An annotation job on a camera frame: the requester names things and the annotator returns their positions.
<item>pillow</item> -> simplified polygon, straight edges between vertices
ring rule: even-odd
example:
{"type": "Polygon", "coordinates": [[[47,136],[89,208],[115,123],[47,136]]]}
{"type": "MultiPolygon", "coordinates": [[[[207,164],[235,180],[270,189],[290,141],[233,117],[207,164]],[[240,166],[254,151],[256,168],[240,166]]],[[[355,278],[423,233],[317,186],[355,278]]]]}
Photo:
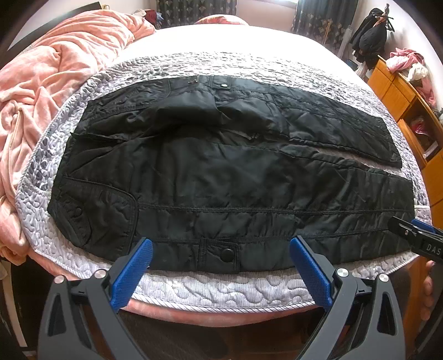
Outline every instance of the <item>pillow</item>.
{"type": "Polygon", "coordinates": [[[209,15],[197,21],[196,24],[249,25],[246,21],[240,19],[238,16],[223,14],[209,15]]]}

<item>silver bolt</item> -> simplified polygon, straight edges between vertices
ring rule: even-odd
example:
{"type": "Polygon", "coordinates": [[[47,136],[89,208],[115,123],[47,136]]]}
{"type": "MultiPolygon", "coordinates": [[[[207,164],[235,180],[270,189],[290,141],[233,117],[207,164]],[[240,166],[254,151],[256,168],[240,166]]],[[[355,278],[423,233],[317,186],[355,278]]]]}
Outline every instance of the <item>silver bolt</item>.
{"type": "Polygon", "coordinates": [[[337,269],[337,275],[341,278],[345,278],[349,275],[349,271],[341,267],[340,269],[337,269]]]}
{"type": "Polygon", "coordinates": [[[382,281],[382,282],[388,282],[389,280],[389,276],[386,274],[380,274],[378,275],[378,278],[382,281]]]}
{"type": "Polygon", "coordinates": [[[103,279],[106,276],[106,270],[100,269],[94,273],[96,279],[103,279]]]}
{"type": "Polygon", "coordinates": [[[63,276],[63,275],[57,275],[55,278],[54,278],[54,282],[56,283],[56,284],[61,284],[62,282],[64,282],[65,281],[65,277],[63,276]]]}

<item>dark patterned curtain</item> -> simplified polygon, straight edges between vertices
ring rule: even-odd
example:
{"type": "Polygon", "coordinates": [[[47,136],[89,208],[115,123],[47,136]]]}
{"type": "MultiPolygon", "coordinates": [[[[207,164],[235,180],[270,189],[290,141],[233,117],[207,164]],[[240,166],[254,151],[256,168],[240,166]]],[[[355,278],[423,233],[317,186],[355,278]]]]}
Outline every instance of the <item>dark patterned curtain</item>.
{"type": "Polygon", "coordinates": [[[358,0],[299,0],[291,32],[306,36],[337,54],[358,0]]]}
{"type": "Polygon", "coordinates": [[[235,15],[237,0],[157,0],[157,9],[163,15],[165,28],[191,25],[208,15],[235,15]]]}

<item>bed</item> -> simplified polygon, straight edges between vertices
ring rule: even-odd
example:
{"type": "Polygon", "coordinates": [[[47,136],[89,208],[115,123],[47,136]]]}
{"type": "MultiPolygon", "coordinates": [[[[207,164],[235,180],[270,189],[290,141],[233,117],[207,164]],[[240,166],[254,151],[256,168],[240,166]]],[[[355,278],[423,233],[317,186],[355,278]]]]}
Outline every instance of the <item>bed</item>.
{"type": "MultiPolygon", "coordinates": [[[[16,209],[31,258],[50,273],[71,279],[88,278],[97,269],[110,267],[109,262],[68,242],[47,212],[70,132],[89,100],[144,80],[198,74],[295,87],[381,117],[400,152],[401,169],[349,153],[335,151],[335,155],[412,180],[416,218],[431,222],[423,179],[405,138],[372,90],[344,62],[320,44],[286,32],[226,24],[190,25],[159,30],[130,44],[109,68],[91,76],[61,106],[37,142],[16,192],[16,209]]],[[[416,257],[406,251],[341,266],[354,276],[375,278],[416,257]]],[[[161,320],[220,327],[282,317],[313,306],[295,269],[240,274],[149,271],[126,309],[161,320]]]]}

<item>headboard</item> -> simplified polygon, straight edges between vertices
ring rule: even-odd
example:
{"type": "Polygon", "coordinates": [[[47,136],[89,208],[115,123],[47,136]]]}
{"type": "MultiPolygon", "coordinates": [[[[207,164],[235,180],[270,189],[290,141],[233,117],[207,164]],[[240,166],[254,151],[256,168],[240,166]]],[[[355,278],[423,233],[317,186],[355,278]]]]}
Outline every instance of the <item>headboard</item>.
{"type": "Polygon", "coordinates": [[[6,14],[3,14],[0,17],[2,24],[10,24],[11,17],[4,19],[9,13],[13,16],[14,12],[17,11],[17,7],[22,9],[23,13],[21,15],[16,15],[16,22],[12,24],[9,29],[2,29],[4,31],[4,35],[0,40],[0,69],[4,67],[8,62],[10,62],[13,58],[15,58],[20,52],[26,49],[29,45],[31,45],[35,40],[46,34],[50,29],[61,23],[63,20],[69,19],[73,16],[76,16],[82,12],[89,10],[99,10],[101,9],[100,3],[97,1],[95,3],[91,3],[80,8],[74,9],[66,14],[56,17],[55,19],[47,22],[46,24],[40,26],[38,29],[26,35],[19,42],[14,44],[9,50],[9,46],[13,42],[14,38],[17,36],[23,25],[30,19],[30,17],[35,14],[35,12],[40,9],[48,0],[35,0],[35,1],[11,1],[10,3],[14,5],[14,7],[10,7],[7,9],[6,14]]]}

